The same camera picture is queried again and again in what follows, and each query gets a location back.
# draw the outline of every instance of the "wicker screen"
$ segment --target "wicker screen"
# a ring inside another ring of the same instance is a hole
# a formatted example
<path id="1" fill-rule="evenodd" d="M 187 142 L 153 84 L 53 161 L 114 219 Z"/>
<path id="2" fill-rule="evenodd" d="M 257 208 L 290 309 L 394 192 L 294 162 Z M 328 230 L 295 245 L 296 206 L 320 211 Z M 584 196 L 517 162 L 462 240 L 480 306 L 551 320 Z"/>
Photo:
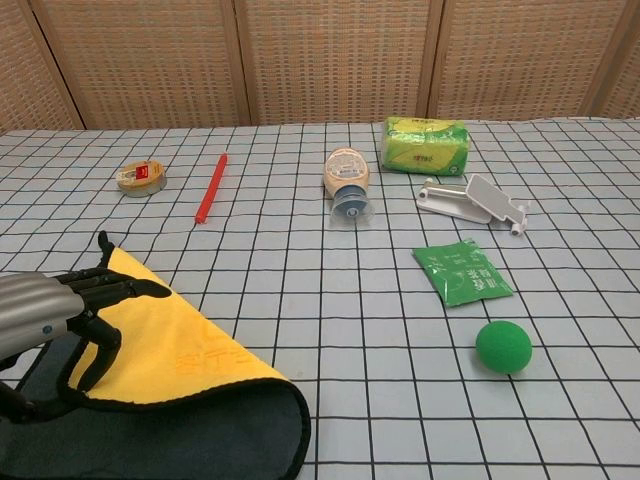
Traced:
<path id="1" fill-rule="evenodd" d="M 622 67 L 602 114 L 612 118 L 640 116 L 640 38 Z"/>
<path id="2" fill-rule="evenodd" d="M 245 72 L 254 77 L 247 78 L 254 122 L 416 113 L 428 1 L 237 3 L 246 15 L 239 26 L 246 22 L 240 33 Z"/>
<path id="3" fill-rule="evenodd" d="M 624 4 L 447 1 L 429 115 L 509 120 L 576 115 Z"/>
<path id="4" fill-rule="evenodd" d="M 72 128 L 18 1 L 0 0 L 0 131 Z"/>
<path id="5" fill-rule="evenodd" d="M 88 128 L 240 123 L 217 0 L 35 5 Z"/>

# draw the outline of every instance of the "red stick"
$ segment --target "red stick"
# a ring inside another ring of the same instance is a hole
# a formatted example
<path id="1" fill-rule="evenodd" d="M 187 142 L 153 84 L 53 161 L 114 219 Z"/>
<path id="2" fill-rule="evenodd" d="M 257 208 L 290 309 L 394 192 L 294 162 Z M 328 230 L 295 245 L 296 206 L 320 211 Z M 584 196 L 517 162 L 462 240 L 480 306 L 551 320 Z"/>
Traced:
<path id="1" fill-rule="evenodd" d="M 218 160 L 216 169 L 213 172 L 213 177 L 211 177 L 209 188 L 207 188 L 207 193 L 204 194 L 202 203 L 200 203 L 200 208 L 198 208 L 198 213 L 196 213 L 196 223 L 204 223 L 205 220 L 207 219 L 207 215 L 209 215 L 209 209 L 211 208 L 213 199 L 215 198 L 216 192 L 218 191 L 218 185 L 220 185 L 222 172 L 224 171 L 224 167 L 226 165 L 227 165 L 227 154 L 225 152 L 222 155 L 220 155 L 220 159 Z"/>

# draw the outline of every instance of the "dark gray cloth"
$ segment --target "dark gray cloth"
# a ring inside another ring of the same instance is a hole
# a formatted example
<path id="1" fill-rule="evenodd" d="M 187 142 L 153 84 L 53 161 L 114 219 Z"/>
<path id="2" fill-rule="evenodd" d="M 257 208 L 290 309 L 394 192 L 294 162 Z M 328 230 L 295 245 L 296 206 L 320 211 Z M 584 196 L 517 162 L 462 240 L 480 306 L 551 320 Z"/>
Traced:
<path id="1" fill-rule="evenodd" d="M 72 336 L 55 341 L 22 389 L 55 397 Z M 78 408 L 49 422 L 0 423 L 0 473 L 20 478 L 295 478 L 309 441 L 295 387 L 248 384 L 144 412 Z"/>

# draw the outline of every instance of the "table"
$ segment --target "table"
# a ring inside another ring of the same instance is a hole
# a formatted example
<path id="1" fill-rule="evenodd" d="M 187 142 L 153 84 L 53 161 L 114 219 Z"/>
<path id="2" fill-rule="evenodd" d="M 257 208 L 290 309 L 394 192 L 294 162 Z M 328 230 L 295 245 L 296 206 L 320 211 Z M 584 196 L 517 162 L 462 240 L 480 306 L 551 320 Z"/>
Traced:
<path id="1" fill-rule="evenodd" d="M 505 225 L 418 211 L 421 175 L 379 172 L 379 124 L 0 137 L 0 270 L 94 266 L 96 232 L 291 378 L 313 416 L 300 478 L 640 476 L 640 119 L 469 122 L 466 173 L 533 199 Z M 330 229 L 328 152 L 372 170 L 368 226 Z M 219 154 L 208 223 L 194 226 Z M 168 184 L 122 196 L 116 169 L 154 158 Z M 450 178 L 464 183 L 464 178 Z M 516 292 L 443 308 L 411 250 L 474 239 Z M 483 369 L 488 320 L 522 326 L 531 364 Z M 0 378 L 17 384 L 37 349 Z"/>

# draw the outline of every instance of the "green ball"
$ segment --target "green ball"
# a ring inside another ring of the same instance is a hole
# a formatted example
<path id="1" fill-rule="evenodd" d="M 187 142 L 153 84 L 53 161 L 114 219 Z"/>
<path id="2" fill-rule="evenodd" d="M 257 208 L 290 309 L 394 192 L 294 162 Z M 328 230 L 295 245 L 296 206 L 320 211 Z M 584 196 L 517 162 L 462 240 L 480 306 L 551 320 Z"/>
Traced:
<path id="1" fill-rule="evenodd" d="M 515 323 L 499 320 L 478 332 L 476 351 L 487 368 L 498 373 L 516 373 L 527 366 L 533 352 L 531 340 Z"/>

